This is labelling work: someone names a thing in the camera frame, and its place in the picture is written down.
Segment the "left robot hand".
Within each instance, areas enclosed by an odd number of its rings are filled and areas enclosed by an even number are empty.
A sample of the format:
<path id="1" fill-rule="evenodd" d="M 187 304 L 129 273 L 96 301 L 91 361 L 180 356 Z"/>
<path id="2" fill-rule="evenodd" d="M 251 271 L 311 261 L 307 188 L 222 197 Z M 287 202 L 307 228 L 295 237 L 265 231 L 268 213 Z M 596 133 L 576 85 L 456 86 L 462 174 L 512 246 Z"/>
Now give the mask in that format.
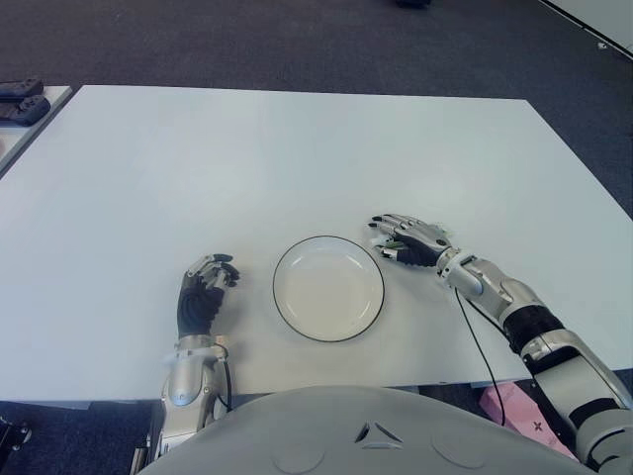
<path id="1" fill-rule="evenodd" d="M 228 254 L 204 255 L 184 273 L 176 312 L 179 338 L 210 333 L 227 289 L 240 278 L 232 260 Z"/>

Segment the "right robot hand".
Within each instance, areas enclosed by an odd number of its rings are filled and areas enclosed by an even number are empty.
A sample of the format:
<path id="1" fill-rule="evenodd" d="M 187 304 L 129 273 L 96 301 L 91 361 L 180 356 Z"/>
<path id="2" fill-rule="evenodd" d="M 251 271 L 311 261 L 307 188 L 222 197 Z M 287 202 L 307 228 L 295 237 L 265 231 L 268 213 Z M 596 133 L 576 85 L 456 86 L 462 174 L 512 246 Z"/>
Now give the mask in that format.
<path id="1" fill-rule="evenodd" d="M 441 255 L 451 247 L 442 231 L 409 216 L 375 216 L 367 227 L 383 237 L 381 243 L 375 244 L 379 253 L 405 265 L 435 267 Z"/>

